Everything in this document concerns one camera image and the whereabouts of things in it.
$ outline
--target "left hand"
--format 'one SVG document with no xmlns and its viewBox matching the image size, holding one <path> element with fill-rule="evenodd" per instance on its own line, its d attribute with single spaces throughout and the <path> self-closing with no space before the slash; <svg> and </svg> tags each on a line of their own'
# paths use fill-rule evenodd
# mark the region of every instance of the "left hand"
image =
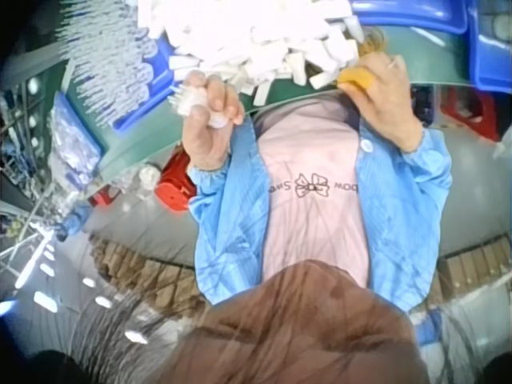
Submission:
<svg viewBox="0 0 512 384">
<path fill-rule="evenodd" d="M 363 56 L 358 66 L 376 77 L 373 84 L 367 90 L 350 82 L 338 88 L 381 136 L 405 152 L 414 152 L 422 142 L 423 127 L 410 104 L 410 81 L 403 57 L 392 59 L 383 52 L 373 52 Z"/>
</svg>

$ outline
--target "red machine part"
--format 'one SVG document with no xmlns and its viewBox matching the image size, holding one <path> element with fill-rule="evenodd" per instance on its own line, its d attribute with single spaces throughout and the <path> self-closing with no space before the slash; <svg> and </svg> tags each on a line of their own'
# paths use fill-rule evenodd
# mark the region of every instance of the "red machine part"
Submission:
<svg viewBox="0 0 512 384">
<path fill-rule="evenodd" d="M 92 206 L 109 206 L 120 193 L 121 190 L 118 188 L 112 188 L 110 185 L 106 185 L 89 198 L 89 203 Z"/>
<path fill-rule="evenodd" d="M 154 193 L 169 209 L 175 212 L 188 210 L 190 198 L 196 195 L 195 185 L 186 174 L 190 158 L 182 145 L 174 149 L 160 177 Z"/>
<path fill-rule="evenodd" d="M 493 97 L 474 88 L 447 87 L 442 92 L 441 112 L 474 132 L 499 142 Z"/>
</svg>

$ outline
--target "yellow object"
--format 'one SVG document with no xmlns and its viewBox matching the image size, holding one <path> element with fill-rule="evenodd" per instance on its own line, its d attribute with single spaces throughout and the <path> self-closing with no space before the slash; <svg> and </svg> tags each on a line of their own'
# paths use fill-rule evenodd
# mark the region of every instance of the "yellow object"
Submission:
<svg viewBox="0 0 512 384">
<path fill-rule="evenodd" d="M 360 88 L 367 90 L 375 81 L 375 75 L 365 68 L 346 68 L 338 76 L 338 84 L 353 82 Z"/>
</svg>

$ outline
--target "pile of white parts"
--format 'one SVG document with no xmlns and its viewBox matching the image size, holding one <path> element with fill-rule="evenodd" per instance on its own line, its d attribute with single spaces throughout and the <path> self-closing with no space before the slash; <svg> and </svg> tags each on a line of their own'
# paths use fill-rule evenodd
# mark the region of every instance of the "pile of white parts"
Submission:
<svg viewBox="0 0 512 384">
<path fill-rule="evenodd" d="M 239 93 L 256 90 L 255 106 L 275 79 L 304 86 L 306 62 L 322 70 L 309 78 L 313 88 L 331 83 L 364 40 L 348 0 L 139 0 L 138 26 L 152 38 L 165 31 L 175 81 L 192 70 L 218 74 Z"/>
</svg>

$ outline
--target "white button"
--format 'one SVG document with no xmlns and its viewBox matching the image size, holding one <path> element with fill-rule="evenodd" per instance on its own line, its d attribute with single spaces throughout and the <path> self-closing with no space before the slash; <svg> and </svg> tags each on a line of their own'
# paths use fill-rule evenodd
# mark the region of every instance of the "white button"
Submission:
<svg viewBox="0 0 512 384">
<path fill-rule="evenodd" d="M 374 151 L 374 145 L 371 143 L 370 140 L 366 140 L 365 138 L 361 140 L 361 148 L 365 152 L 373 152 Z"/>
</svg>

